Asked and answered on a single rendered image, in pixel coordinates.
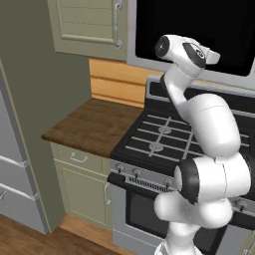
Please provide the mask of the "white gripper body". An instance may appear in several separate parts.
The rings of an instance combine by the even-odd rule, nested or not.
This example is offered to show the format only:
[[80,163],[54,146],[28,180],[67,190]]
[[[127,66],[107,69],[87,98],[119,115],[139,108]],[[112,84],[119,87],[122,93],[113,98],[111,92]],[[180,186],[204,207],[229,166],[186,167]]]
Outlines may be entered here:
[[206,54],[206,64],[215,65],[218,63],[220,55],[212,50],[208,50]]

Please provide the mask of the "black and grey microwave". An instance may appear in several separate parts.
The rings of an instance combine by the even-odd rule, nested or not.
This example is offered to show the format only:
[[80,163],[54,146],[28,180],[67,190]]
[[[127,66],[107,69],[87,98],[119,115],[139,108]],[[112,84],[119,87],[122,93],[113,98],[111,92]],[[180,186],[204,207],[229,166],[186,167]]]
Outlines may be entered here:
[[255,90],[255,0],[127,0],[128,64],[166,71],[154,50],[169,34],[220,54],[200,80]]

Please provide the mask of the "steel oven door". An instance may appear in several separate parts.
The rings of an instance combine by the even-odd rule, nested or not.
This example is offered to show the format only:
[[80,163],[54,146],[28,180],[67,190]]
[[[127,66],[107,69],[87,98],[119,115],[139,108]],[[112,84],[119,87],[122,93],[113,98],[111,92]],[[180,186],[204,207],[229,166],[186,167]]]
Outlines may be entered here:
[[[168,222],[153,210],[153,197],[112,185],[113,243],[136,255],[153,255],[163,241]],[[200,228],[195,246],[203,255],[241,255],[255,230],[255,217],[235,212],[231,222],[220,229]]]

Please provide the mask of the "olive base cupboard door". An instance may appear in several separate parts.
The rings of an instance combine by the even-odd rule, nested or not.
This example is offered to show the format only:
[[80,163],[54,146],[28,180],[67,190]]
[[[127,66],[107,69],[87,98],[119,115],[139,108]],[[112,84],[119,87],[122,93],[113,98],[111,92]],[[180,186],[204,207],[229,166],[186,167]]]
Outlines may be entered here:
[[[112,229],[112,206],[106,206],[103,174],[55,160],[65,210],[107,230]],[[111,199],[111,187],[108,189]]]

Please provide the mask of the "black and steel stove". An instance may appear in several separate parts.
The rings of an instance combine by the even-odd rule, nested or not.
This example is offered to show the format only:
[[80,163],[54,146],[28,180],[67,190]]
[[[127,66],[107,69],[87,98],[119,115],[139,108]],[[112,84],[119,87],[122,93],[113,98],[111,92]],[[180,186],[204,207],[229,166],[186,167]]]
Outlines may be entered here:
[[[229,105],[240,130],[240,153],[252,166],[252,190],[246,195],[233,197],[233,209],[239,211],[235,201],[243,199],[247,204],[243,211],[255,214],[255,93],[191,86],[185,91],[185,96],[191,99],[210,92],[222,97]],[[203,151],[190,125],[178,116],[159,82],[159,77],[149,76],[146,81],[144,109],[112,150],[111,172],[118,173],[116,164],[120,163],[125,170],[119,174],[126,178],[127,183],[155,190],[160,194],[174,189],[173,171],[178,163],[202,155]],[[134,177],[134,168],[140,170],[140,177]],[[173,180],[173,187],[165,187],[163,182],[167,178]],[[247,249],[241,255],[255,255],[255,230],[246,244]]]

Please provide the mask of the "olive drawer front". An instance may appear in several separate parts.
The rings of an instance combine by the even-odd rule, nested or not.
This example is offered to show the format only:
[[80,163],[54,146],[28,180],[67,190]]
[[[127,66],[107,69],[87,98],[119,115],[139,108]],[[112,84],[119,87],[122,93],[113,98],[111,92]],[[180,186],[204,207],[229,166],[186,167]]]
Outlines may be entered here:
[[97,173],[103,172],[102,160],[97,155],[93,155],[88,152],[66,147],[63,145],[59,145],[58,150],[59,150],[60,159],[64,162],[67,162],[75,166],[85,168]]

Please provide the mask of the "olive tall cabinet panel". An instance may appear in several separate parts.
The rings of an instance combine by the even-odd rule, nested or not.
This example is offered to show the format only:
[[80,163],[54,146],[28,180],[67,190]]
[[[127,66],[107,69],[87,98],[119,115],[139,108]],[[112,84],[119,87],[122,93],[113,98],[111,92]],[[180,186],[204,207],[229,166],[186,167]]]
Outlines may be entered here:
[[47,0],[0,0],[0,60],[48,229],[54,231],[65,209],[42,134],[91,97],[89,61],[55,51]]

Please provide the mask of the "grey fridge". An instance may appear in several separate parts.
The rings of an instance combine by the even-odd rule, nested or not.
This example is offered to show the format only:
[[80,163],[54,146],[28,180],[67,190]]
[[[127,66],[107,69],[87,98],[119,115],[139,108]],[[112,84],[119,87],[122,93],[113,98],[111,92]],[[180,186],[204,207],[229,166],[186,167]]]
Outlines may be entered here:
[[49,232],[0,60],[0,215]]

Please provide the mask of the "olive wall cupboard door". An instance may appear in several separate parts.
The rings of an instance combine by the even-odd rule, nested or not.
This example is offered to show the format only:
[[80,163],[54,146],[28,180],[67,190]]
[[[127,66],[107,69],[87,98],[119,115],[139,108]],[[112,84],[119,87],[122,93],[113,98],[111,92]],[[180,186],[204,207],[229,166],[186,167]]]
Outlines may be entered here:
[[55,50],[94,58],[127,58],[128,0],[118,14],[119,39],[114,43],[114,0],[48,0]]

